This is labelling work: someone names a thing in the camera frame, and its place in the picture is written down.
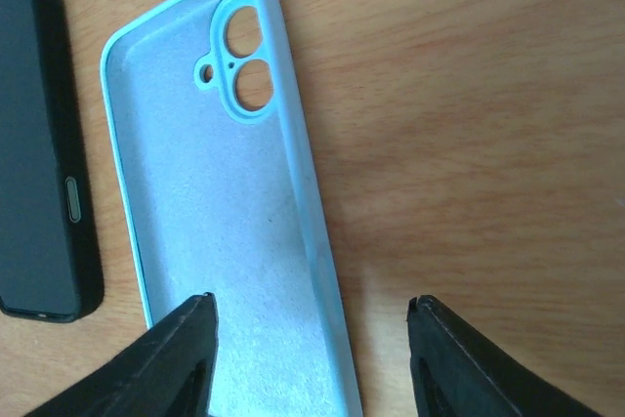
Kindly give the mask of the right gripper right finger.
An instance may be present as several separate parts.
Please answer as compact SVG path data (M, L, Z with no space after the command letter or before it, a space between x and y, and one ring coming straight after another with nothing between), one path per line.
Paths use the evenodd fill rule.
M432 295L407 310L410 371L420 416L596 416L522 366Z

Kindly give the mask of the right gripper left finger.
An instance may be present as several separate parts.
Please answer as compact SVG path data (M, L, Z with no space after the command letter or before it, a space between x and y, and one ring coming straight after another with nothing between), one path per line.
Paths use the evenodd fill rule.
M218 348L215 297L193 295L30 416L206 416Z

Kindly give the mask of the light blue phone case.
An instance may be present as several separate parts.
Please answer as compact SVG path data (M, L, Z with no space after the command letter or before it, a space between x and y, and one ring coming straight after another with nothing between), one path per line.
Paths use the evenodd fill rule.
M100 74L146 323L216 300L209 414L360 415L279 1L167 0Z

